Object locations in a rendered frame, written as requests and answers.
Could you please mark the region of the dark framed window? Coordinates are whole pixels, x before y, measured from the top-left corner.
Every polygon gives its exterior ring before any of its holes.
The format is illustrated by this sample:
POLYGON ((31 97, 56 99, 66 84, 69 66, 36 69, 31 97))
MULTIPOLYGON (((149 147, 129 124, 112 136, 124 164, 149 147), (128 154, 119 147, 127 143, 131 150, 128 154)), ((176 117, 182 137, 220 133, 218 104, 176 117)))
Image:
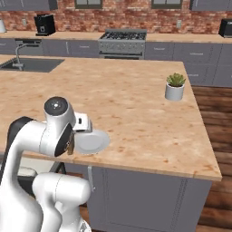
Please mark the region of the dark framed window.
POLYGON ((180 9, 182 0, 151 0, 152 9, 180 9))
POLYGON ((102 0, 75 0, 76 9, 102 9, 102 0))

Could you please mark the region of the black toaster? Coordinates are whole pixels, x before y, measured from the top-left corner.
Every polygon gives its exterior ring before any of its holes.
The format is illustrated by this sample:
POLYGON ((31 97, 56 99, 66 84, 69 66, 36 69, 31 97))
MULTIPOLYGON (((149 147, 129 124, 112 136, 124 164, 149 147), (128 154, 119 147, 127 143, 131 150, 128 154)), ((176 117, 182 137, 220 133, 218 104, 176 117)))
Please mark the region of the black toaster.
POLYGON ((222 19, 218 34, 224 38, 232 37, 232 19, 222 19))

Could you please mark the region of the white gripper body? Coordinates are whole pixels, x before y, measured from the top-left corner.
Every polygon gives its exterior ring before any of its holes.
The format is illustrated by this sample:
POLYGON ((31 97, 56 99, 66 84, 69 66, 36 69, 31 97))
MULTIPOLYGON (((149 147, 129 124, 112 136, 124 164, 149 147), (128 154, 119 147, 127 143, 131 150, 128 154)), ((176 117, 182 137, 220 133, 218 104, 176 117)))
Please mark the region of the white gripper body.
POLYGON ((87 132, 92 132, 92 121, 88 116, 82 118, 82 129, 87 132))

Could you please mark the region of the black coffee machine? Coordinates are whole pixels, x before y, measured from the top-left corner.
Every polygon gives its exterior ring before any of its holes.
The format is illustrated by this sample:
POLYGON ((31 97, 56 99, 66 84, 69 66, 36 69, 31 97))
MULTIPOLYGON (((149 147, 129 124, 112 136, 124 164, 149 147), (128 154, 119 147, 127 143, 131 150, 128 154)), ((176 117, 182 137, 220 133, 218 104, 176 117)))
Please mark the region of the black coffee machine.
POLYGON ((38 14, 34 18, 37 36, 48 36, 55 33, 55 25, 52 14, 38 14))

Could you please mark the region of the silver sink tap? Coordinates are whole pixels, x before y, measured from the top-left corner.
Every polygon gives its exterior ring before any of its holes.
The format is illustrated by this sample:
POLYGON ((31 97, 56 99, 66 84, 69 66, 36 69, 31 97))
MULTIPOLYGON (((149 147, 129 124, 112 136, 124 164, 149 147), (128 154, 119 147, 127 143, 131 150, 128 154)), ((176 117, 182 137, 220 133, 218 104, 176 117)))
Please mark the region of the silver sink tap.
POLYGON ((19 50, 26 47, 26 46, 34 46, 34 45, 29 44, 29 43, 25 43, 25 44, 17 46, 16 49, 15 49, 16 63, 13 63, 13 67, 17 67, 20 71, 23 70, 24 64, 20 63, 19 50))

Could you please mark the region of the dark inset sink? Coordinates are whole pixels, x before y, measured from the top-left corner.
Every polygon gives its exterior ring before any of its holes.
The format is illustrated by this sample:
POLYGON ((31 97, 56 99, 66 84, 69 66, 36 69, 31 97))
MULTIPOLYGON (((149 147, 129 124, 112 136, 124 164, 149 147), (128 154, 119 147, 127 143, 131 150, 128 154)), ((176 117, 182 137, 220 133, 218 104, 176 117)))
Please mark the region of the dark inset sink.
POLYGON ((63 62, 63 59, 12 58, 0 64, 0 70, 49 73, 63 62))

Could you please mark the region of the grey base cupboards run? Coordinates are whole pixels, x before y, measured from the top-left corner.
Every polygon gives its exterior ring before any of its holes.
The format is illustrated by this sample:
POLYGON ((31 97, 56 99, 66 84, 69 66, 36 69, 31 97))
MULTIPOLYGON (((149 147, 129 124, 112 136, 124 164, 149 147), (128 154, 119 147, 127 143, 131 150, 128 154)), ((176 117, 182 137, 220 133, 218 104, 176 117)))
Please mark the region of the grey base cupboards run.
POLYGON ((232 87, 232 43, 146 42, 145 59, 183 62, 192 85, 232 87))
POLYGON ((0 38, 0 54, 15 54, 15 49, 24 43, 29 46, 21 48, 20 55, 99 57, 98 42, 94 40, 0 38))

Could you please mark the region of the white round plate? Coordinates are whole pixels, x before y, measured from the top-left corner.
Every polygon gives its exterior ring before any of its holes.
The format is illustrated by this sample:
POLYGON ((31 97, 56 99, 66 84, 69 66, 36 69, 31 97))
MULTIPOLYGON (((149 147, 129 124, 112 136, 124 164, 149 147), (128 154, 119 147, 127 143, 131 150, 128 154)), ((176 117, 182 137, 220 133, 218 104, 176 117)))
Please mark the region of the white round plate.
POLYGON ((110 145, 110 137, 103 130, 76 133, 74 136, 74 150, 81 154, 95 154, 105 150, 110 145))

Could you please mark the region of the grey island cupboard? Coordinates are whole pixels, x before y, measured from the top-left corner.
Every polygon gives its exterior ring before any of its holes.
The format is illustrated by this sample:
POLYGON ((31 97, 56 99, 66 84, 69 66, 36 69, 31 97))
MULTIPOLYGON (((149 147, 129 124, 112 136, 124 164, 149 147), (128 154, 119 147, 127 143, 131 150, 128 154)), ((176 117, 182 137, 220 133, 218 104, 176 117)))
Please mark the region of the grey island cupboard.
POLYGON ((104 232, 195 232, 211 182, 67 163, 92 179, 90 226, 104 232))

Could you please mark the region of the grey wall cupboards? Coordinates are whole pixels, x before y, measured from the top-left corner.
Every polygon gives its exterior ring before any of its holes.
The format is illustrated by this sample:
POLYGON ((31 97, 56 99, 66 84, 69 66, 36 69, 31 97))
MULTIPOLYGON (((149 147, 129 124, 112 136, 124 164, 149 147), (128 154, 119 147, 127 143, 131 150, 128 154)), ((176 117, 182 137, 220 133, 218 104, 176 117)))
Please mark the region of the grey wall cupboards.
POLYGON ((52 11, 57 0, 0 0, 0 11, 52 11))
POLYGON ((232 11, 232 0, 190 0, 192 11, 232 11))

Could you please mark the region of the succulent in white pot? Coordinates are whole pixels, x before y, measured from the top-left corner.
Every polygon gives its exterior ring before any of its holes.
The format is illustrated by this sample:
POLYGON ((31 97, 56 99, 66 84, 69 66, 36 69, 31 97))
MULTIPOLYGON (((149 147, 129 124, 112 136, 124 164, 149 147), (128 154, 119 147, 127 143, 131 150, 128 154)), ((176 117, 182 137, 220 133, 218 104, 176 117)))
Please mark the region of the succulent in white pot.
POLYGON ((167 77, 165 98, 170 101, 180 101, 183 97, 186 79, 182 74, 174 72, 167 77))

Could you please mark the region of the steel range with hob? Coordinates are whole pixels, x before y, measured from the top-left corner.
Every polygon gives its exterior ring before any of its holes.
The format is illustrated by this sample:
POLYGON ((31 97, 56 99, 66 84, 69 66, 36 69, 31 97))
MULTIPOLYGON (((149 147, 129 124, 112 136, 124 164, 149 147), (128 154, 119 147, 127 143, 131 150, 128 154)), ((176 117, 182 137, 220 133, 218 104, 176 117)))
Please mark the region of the steel range with hob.
POLYGON ((99 56, 104 59, 143 60, 146 29, 106 29, 98 39, 99 56))

